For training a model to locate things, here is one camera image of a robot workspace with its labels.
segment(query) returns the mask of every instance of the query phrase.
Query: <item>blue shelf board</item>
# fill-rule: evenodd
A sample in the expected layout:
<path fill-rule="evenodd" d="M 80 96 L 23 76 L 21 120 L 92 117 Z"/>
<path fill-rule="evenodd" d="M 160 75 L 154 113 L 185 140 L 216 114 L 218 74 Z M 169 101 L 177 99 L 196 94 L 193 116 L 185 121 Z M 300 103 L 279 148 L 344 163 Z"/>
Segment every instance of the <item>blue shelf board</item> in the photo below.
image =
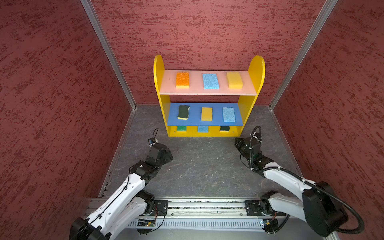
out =
<path fill-rule="evenodd" d="M 188 105 L 187 120 L 177 119 L 179 105 Z M 212 121 L 201 121 L 201 108 L 212 108 Z M 236 122 L 224 122 L 223 107 L 235 110 Z M 168 126 L 243 126 L 243 120 L 237 103 L 171 103 L 168 115 Z"/>

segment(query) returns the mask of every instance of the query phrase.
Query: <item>red textured wall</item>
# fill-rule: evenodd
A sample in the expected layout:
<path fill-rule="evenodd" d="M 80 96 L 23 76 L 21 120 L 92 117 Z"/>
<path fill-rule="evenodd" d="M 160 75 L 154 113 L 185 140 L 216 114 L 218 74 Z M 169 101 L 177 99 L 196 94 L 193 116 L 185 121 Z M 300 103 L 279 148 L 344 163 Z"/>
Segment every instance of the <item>red textured wall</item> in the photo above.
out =
<path fill-rule="evenodd" d="M 330 183 L 365 220 L 343 240 L 383 239 L 383 12 L 381 0 L 339 0 L 275 108 L 304 177 Z"/>
<path fill-rule="evenodd" d="M 1 239 L 68 239 L 130 106 L 78 0 L 0 3 Z"/>
<path fill-rule="evenodd" d="M 266 76 L 256 104 L 269 104 L 324 0 L 93 0 L 135 101 L 158 104 L 153 61 L 168 70 L 248 70 L 255 55 Z M 172 96 L 228 101 L 235 96 Z"/>

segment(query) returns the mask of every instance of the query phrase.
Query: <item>green sponge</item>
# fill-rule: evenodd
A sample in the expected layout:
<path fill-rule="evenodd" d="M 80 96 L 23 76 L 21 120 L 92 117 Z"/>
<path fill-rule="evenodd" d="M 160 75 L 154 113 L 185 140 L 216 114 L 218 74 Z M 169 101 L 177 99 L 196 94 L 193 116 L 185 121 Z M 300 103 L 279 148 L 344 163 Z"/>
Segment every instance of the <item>green sponge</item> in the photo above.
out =
<path fill-rule="evenodd" d="M 189 113 L 189 106 L 188 105 L 180 105 L 179 106 L 179 114 L 177 116 L 178 119 L 187 120 Z"/>
<path fill-rule="evenodd" d="M 187 131 L 187 126 L 177 126 L 177 131 L 178 132 L 186 132 Z"/>
<path fill-rule="evenodd" d="M 229 126 L 220 126 L 220 132 L 229 132 Z"/>

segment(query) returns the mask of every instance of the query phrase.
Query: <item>dark marble floor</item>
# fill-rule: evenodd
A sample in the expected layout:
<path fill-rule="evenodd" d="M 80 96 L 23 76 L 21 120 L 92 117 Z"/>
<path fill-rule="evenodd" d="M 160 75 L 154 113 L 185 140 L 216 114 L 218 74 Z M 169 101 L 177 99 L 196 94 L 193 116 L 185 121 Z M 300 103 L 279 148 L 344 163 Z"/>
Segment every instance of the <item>dark marble floor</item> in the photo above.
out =
<path fill-rule="evenodd" d="M 262 127 L 263 154 L 282 167 L 299 173 L 266 106 L 253 108 L 242 136 L 248 136 L 256 125 Z M 156 197 L 259 197 L 270 190 L 291 195 L 280 185 L 247 169 L 240 162 L 233 137 L 168 137 L 160 106 L 141 105 L 105 197 L 120 186 L 130 166 L 146 158 L 147 139 L 157 127 L 156 138 L 171 150 L 174 159 L 163 165 L 156 178 L 145 187 Z"/>

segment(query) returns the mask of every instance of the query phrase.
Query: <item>yellow sponge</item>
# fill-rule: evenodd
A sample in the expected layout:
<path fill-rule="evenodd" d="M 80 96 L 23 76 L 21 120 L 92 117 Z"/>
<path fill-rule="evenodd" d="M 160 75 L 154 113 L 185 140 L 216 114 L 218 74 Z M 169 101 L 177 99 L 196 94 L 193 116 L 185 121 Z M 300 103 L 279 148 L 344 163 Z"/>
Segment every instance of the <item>yellow sponge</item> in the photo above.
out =
<path fill-rule="evenodd" d="M 243 81 L 239 72 L 227 72 L 228 87 L 230 89 L 242 89 Z"/>
<path fill-rule="evenodd" d="M 176 88 L 189 88 L 189 73 L 176 73 Z"/>
<path fill-rule="evenodd" d="M 212 108 L 201 108 L 201 120 L 202 121 L 212 121 Z"/>

